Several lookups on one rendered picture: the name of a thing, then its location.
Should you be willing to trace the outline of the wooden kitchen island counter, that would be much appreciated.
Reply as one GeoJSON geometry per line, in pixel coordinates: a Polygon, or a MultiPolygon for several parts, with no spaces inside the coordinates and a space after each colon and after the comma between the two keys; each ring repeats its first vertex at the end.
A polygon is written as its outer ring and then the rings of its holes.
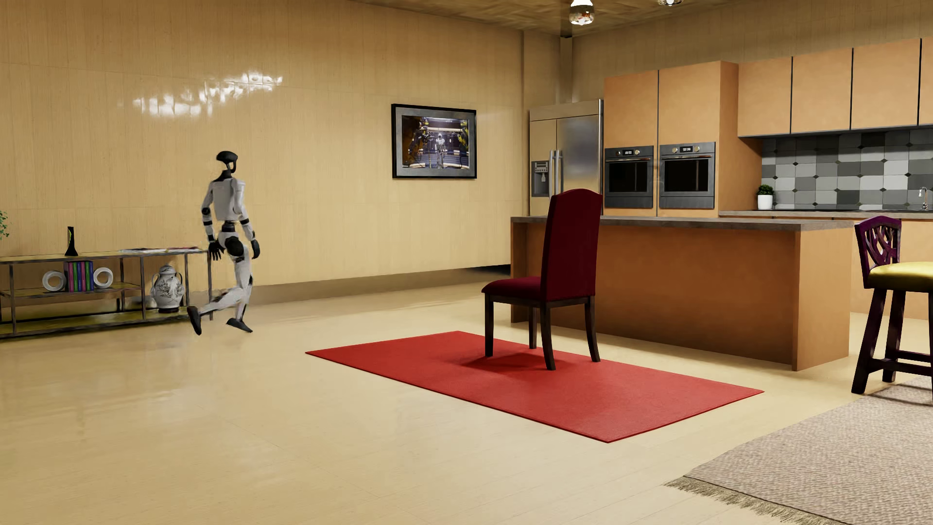
{"type": "Polygon", "coordinates": [[[786,364],[849,355],[851,221],[602,217],[598,333],[786,364]]]}

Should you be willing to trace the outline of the wooden kitchen base counter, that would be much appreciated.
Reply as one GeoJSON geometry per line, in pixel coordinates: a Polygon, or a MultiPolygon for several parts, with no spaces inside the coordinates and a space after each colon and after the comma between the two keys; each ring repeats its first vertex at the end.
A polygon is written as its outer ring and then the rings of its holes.
{"type": "MultiPolygon", "coordinates": [[[[722,218],[759,218],[778,220],[832,220],[857,222],[883,215],[901,220],[900,261],[933,262],[933,211],[920,210],[723,210],[722,218]]],[[[871,290],[863,286],[857,244],[853,243],[850,310],[866,314],[871,290]]]]}

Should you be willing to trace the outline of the robot right leg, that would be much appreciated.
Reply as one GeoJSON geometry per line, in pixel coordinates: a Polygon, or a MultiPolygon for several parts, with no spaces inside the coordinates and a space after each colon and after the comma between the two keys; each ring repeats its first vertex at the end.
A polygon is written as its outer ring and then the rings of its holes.
{"type": "Polygon", "coordinates": [[[194,333],[196,335],[201,335],[203,332],[201,322],[202,316],[217,310],[230,308],[234,305],[237,307],[237,312],[234,317],[231,317],[227,320],[227,325],[240,329],[244,332],[251,333],[252,330],[242,320],[245,309],[248,306],[251,291],[251,285],[247,285],[245,288],[231,288],[228,289],[227,292],[224,292],[222,295],[220,295],[216,300],[205,304],[203,307],[194,305],[187,306],[186,311],[194,333]]]}

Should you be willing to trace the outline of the robot leg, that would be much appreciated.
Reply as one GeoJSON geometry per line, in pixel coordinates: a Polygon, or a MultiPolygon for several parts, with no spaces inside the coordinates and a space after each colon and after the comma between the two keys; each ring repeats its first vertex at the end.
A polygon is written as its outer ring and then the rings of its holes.
{"type": "Polygon", "coordinates": [[[243,321],[253,286],[250,251],[240,240],[239,235],[234,232],[221,232],[219,241],[223,244],[227,250],[227,255],[234,263],[236,279],[236,285],[224,292],[218,299],[221,304],[219,308],[236,306],[236,313],[234,317],[227,320],[227,324],[250,333],[252,330],[243,321]]]}
{"type": "Polygon", "coordinates": [[[237,307],[237,312],[234,317],[231,317],[227,320],[227,325],[240,329],[244,332],[251,333],[252,330],[242,320],[245,309],[248,306],[251,291],[251,285],[247,285],[245,288],[231,288],[228,289],[227,292],[224,292],[222,295],[220,295],[216,300],[205,304],[203,307],[194,305],[187,306],[186,311],[194,333],[196,335],[201,335],[203,332],[201,322],[202,316],[217,310],[230,308],[234,305],[237,307]]]}

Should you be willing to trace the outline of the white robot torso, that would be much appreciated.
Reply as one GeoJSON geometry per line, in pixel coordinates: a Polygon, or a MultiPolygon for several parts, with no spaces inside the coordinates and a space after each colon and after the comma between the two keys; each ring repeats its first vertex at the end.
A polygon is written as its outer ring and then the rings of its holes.
{"type": "Polygon", "coordinates": [[[244,195],[245,184],[232,175],[222,174],[209,184],[213,185],[212,218],[221,222],[239,222],[236,199],[239,194],[244,195]]]}

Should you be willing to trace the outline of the white patterned ceramic jar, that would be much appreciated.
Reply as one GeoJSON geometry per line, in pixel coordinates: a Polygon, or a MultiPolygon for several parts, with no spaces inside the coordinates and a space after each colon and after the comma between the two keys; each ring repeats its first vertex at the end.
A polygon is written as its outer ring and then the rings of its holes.
{"type": "Polygon", "coordinates": [[[158,313],[178,313],[184,297],[184,281],[170,264],[162,266],[153,276],[150,295],[157,305],[158,313]]]}

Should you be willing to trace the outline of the robot left leg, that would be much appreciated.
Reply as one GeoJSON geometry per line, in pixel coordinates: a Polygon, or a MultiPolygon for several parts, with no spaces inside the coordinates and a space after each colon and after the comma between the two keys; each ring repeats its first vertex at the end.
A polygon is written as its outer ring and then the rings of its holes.
{"type": "Polygon", "coordinates": [[[227,320],[227,324],[250,333],[252,330],[243,321],[253,286],[250,251],[240,240],[239,235],[234,232],[221,232],[219,241],[223,244],[227,250],[227,255],[234,263],[236,279],[236,285],[224,292],[218,299],[221,304],[219,308],[236,306],[236,313],[234,317],[227,320]]]}

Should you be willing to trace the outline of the row of colourful books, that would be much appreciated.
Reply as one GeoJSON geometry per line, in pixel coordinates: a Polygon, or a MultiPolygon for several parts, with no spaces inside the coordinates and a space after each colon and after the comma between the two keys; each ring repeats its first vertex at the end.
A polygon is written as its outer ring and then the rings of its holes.
{"type": "Polygon", "coordinates": [[[65,262],[64,274],[67,278],[67,292],[92,292],[95,290],[93,261],[74,260],[65,262]]]}

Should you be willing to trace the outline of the metal glass console shelf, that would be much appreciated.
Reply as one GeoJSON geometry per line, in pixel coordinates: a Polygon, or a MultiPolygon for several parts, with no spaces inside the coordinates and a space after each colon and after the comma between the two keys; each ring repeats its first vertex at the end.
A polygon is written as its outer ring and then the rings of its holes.
{"type": "Polygon", "coordinates": [[[184,308],[190,303],[190,285],[188,284],[188,277],[190,267],[189,256],[192,254],[206,254],[206,250],[203,249],[201,253],[165,252],[159,254],[127,254],[120,253],[119,251],[111,251],[83,253],[77,257],[66,257],[64,255],[0,257],[0,265],[5,265],[8,269],[8,288],[7,290],[0,288],[0,340],[179,320],[186,316],[184,308]],[[145,260],[146,258],[157,256],[182,256],[184,258],[184,271],[180,274],[180,277],[184,281],[185,289],[178,313],[163,314],[158,313],[157,308],[147,307],[147,298],[152,298],[150,295],[152,284],[147,285],[144,281],[146,278],[145,260]],[[40,289],[18,289],[15,284],[14,270],[16,265],[51,262],[64,264],[65,262],[74,260],[90,260],[96,263],[98,261],[115,259],[120,265],[120,278],[124,278],[125,270],[123,261],[127,258],[138,260],[139,283],[137,284],[117,281],[107,290],[94,290],[92,292],[67,292],[66,290],[62,292],[42,292],[40,289]],[[115,312],[27,318],[22,321],[17,319],[17,299],[52,299],[58,296],[67,297],[105,293],[120,294],[115,312]]]}

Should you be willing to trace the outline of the dark red upholstered chair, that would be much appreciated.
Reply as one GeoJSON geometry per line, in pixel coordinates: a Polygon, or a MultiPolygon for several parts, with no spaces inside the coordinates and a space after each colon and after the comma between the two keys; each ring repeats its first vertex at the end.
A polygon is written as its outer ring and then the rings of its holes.
{"type": "Polygon", "coordinates": [[[497,280],[487,284],[485,296],[486,357],[494,354],[494,304],[526,306],[539,312],[543,354],[548,370],[555,370],[552,310],[582,304],[589,354],[598,363],[595,329],[595,289],[598,233],[602,204],[598,193],[574,189],[551,199],[543,242],[539,277],[497,280]]]}

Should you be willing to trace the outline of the red rectangular rug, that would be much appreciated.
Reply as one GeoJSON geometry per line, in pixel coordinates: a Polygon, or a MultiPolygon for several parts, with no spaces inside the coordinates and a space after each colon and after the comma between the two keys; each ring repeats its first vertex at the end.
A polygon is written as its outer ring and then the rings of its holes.
{"type": "Polygon", "coordinates": [[[555,351],[556,370],[526,346],[452,331],[312,351],[377,376],[480,404],[604,443],[760,394],[755,388],[555,351]]]}

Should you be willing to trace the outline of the stainless steel refrigerator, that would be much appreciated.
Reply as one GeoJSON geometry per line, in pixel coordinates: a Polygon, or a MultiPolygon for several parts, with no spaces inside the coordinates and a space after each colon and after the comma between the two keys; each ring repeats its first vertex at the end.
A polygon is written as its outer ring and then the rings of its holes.
{"type": "Polygon", "coordinates": [[[601,194],[604,102],[529,109],[528,214],[545,216],[550,200],[572,189],[601,194]]]}

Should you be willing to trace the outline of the black built-in oven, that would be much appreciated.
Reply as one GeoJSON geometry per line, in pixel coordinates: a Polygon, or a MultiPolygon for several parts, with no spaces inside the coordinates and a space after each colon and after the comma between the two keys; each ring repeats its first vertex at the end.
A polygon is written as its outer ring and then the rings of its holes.
{"type": "Polygon", "coordinates": [[[714,209],[716,143],[659,145],[659,209],[714,209]]]}
{"type": "Polygon", "coordinates": [[[654,207],[654,147],[604,150],[604,207],[654,207]]]}

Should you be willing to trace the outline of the tall wooden oven cabinet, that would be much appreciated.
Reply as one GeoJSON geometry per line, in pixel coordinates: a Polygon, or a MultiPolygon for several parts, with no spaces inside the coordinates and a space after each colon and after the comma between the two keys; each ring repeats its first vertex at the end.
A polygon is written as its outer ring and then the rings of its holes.
{"type": "Polygon", "coordinates": [[[738,136],[738,69],[712,62],[606,78],[603,147],[654,147],[654,207],[606,209],[609,216],[716,218],[752,209],[760,185],[760,147],[738,136]],[[714,209],[659,209],[659,145],[716,143],[714,209]]]}

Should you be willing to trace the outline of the beige fringed rug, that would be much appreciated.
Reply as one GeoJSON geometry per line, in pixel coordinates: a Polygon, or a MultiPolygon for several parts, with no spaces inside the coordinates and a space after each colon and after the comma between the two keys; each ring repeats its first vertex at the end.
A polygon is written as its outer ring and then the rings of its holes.
{"type": "Polygon", "coordinates": [[[933,382],[862,396],[667,486],[793,525],[933,525],[933,382]]]}

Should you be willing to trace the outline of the dark wood yellow-seat stool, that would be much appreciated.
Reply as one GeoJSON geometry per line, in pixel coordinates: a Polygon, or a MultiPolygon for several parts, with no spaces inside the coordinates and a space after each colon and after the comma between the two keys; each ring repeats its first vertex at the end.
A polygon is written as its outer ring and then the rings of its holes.
{"type": "Polygon", "coordinates": [[[872,290],[867,323],[858,352],[852,392],[863,394],[869,375],[882,371],[882,381],[892,383],[897,372],[929,376],[933,384],[933,262],[901,262],[899,219],[876,216],[854,225],[857,254],[864,288],[872,290]],[[887,293],[892,294],[884,355],[874,357],[887,293]],[[906,294],[926,293],[928,304],[928,354],[900,348],[906,294]]]}

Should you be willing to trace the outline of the black framed wall picture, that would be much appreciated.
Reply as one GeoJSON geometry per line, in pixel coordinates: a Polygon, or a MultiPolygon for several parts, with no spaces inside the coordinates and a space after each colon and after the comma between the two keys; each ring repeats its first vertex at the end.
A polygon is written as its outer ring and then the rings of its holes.
{"type": "Polygon", "coordinates": [[[477,178],[474,109],[391,105],[393,178],[477,178]]]}

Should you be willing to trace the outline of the wooden wall cabinet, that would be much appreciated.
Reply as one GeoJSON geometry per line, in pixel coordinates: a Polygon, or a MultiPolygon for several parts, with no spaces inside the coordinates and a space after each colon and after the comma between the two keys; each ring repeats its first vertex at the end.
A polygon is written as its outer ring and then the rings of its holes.
{"type": "Polygon", "coordinates": [[[918,121],[920,38],[854,48],[850,128],[918,121]]]}
{"type": "Polygon", "coordinates": [[[933,36],[921,39],[918,124],[933,125],[933,36]]]}
{"type": "Polygon", "coordinates": [[[790,56],[739,65],[739,137],[790,134],[791,80],[790,56]]]}
{"type": "Polygon", "coordinates": [[[792,58],[792,134],[840,132],[851,125],[853,49],[792,58]]]}

